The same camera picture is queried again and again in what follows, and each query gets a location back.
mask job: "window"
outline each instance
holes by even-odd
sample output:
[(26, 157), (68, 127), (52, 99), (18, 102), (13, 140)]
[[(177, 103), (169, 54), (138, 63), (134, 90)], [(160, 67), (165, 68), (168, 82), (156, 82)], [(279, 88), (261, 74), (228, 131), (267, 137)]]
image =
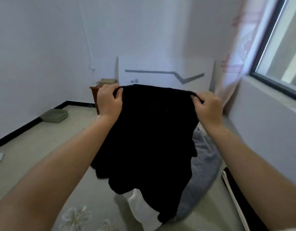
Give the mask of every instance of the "window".
[(296, 0), (279, 0), (250, 73), (296, 99)]

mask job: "window frame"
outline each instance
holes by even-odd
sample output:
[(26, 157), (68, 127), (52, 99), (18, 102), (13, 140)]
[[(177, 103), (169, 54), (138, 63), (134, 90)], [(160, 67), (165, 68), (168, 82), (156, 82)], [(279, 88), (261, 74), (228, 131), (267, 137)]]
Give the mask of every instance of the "window frame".
[(283, 10), (283, 8), (286, 6), (286, 1), (287, 0), (278, 0), (276, 6), (275, 6), (275, 9), (274, 9), (274, 13), (273, 15), (271, 16), (271, 19), (270, 19), (270, 22), (269, 22), (269, 25), (265, 31), (265, 34), (263, 36), (263, 39), (262, 39), (262, 42), (259, 46), (259, 49), (257, 51), (257, 54), (256, 54), (256, 57), (254, 59), (254, 62), (253, 62), (253, 65), (250, 69), (250, 76), (259, 80), (260, 82), (268, 85), (269, 87), (291, 97), (292, 99), (295, 99), (296, 100), (296, 90), (290, 88), (290, 87), (287, 87), (281, 83), (278, 83), (268, 77), (265, 77), (259, 73), (256, 73), (256, 69), (259, 65), (259, 62), (264, 54), (264, 51), (265, 51), (265, 48), (266, 46), (268, 45), (269, 43), (269, 40), (270, 40), (270, 37), (271, 35), (273, 34), (273, 31), (274, 31), (274, 28), (275, 28), (275, 25), (277, 23), (277, 20)]

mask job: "forearm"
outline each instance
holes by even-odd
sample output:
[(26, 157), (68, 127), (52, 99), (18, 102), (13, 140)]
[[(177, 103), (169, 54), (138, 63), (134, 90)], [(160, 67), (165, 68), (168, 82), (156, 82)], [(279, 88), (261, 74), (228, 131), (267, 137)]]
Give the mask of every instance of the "forearm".
[(225, 127), (208, 133), (265, 225), (270, 230), (296, 227), (296, 186)]
[[(40, 224), (40, 227), (36, 229), (50, 230), (112, 125), (107, 117), (99, 117), (90, 127), (35, 165), (0, 201), (0, 224), (6, 226), (15, 217), (25, 221), (25, 218), (20, 217), (26, 216), (31, 222), (40, 221), (36, 224)], [(29, 224), (13, 222), (10, 225), (16, 226), (9, 229), (19, 230), (26, 229)]]

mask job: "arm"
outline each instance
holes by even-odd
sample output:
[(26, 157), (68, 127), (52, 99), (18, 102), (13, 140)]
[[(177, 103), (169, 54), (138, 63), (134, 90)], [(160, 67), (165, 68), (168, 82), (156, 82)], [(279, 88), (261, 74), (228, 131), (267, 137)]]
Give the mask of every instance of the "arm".
[(249, 149), (222, 124), (222, 103), (213, 93), (192, 97), (195, 110), (215, 142), (246, 200), (269, 230), (296, 227), (296, 186)]
[(0, 201), (0, 230), (51, 230), (122, 109), (122, 90), (98, 92), (100, 117), (37, 163)]

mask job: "white cloth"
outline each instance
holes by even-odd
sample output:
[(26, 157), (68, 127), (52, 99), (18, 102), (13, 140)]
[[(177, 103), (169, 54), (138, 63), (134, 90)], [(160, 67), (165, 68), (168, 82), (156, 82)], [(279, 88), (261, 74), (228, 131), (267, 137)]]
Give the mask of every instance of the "white cloth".
[(154, 231), (162, 225), (158, 220), (160, 213), (146, 203), (140, 190), (133, 190), (133, 195), (128, 198), (128, 203), (132, 214), (142, 224), (144, 231)]

